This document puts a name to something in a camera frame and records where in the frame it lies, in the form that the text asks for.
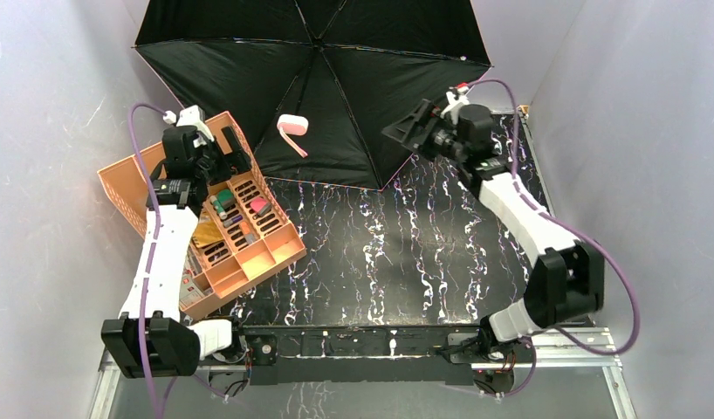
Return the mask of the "black and pink folding umbrella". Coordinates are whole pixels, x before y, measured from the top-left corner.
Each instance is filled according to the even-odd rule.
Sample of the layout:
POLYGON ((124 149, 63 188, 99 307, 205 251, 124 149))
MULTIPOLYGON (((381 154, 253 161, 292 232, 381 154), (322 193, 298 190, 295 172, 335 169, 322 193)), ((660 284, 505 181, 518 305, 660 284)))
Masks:
POLYGON ((134 47, 264 175, 364 189, 409 157, 384 127, 491 67, 469 1, 152 1, 134 47))

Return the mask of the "yellow notebook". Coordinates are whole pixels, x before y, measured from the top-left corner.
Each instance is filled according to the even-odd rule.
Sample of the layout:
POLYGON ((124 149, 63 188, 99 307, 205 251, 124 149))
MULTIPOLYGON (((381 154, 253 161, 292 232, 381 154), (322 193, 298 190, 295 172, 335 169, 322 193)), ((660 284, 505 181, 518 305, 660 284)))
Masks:
POLYGON ((191 240, 197 249, 202 249, 223 241, 223 235, 213 220, 207 216, 201 216, 191 240))

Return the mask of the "orange plastic desk organizer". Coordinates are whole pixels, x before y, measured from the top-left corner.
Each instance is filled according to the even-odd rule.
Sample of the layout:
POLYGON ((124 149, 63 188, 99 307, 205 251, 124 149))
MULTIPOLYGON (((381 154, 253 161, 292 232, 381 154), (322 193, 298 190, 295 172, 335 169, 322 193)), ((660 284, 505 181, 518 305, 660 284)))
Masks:
MULTIPOLYGON (((148 169, 164 156, 162 145, 140 151, 148 169)), ((145 182, 134 155, 98 172, 102 188, 116 209, 144 238, 147 196, 145 182)), ((236 297, 261 284, 306 254, 294 223, 284 213, 256 163, 249 172, 209 187, 209 197, 229 189, 236 200, 221 220, 209 200, 201 216, 216 223, 223 241, 202 249, 191 242, 182 274, 179 307, 181 314, 203 319, 236 297), (253 213, 249 202, 262 196, 272 210, 264 217, 253 213)))

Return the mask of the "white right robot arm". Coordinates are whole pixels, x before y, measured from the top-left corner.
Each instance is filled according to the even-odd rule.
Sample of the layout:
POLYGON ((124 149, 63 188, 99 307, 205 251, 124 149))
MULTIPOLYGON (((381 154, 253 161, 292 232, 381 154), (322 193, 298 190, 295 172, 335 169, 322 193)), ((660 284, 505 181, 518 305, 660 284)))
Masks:
POLYGON ((416 155, 454 162, 463 186, 511 232, 532 273, 524 295, 480 321, 469 341, 485 352, 567 320, 599 311, 604 302, 604 257, 592 245, 549 220, 548 212, 515 180, 495 151, 491 110, 461 105, 441 113, 429 100, 384 127, 389 139, 416 155))

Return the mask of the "aluminium frame rail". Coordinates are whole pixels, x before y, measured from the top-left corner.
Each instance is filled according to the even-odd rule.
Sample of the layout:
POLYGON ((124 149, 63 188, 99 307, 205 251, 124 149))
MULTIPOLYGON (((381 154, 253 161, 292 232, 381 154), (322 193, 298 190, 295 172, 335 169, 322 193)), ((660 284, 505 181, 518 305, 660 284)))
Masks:
POLYGON ((254 386, 332 381, 442 381, 468 384, 472 374, 511 377, 517 368, 599 367, 615 413, 634 418, 606 327, 563 327, 537 332, 485 352, 472 325, 246 326, 254 386))

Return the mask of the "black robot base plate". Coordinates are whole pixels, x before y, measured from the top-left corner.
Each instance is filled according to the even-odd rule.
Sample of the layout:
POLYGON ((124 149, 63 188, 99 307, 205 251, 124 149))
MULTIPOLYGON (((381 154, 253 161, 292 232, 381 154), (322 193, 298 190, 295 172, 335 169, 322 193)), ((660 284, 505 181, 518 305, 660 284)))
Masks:
POLYGON ((477 327, 243 326, 232 327, 223 360, 210 372, 250 372, 255 386, 301 382, 433 381, 469 386, 485 381, 506 390, 529 367, 532 350, 506 343, 486 352, 477 327))

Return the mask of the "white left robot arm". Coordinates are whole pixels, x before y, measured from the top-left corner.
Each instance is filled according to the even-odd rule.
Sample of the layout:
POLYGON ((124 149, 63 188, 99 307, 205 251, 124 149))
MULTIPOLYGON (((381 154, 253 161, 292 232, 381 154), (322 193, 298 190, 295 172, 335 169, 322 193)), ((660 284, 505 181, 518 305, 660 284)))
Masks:
POLYGON ((135 156, 147 192, 144 243, 127 299, 100 331, 106 350, 130 379, 191 376, 201 360, 235 344, 229 320, 183 325, 179 300, 209 187, 229 179, 236 160, 203 126, 168 127, 161 145, 164 156, 153 170, 135 156))

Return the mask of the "pink eraser block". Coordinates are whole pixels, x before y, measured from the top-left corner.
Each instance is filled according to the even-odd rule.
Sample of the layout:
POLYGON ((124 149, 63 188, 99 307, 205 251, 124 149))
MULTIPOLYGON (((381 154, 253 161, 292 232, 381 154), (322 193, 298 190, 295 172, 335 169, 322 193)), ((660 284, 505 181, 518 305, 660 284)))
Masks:
POLYGON ((259 217, 264 217, 272 210, 272 205, 269 200, 262 196, 257 196, 249 202, 249 207, 259 217))

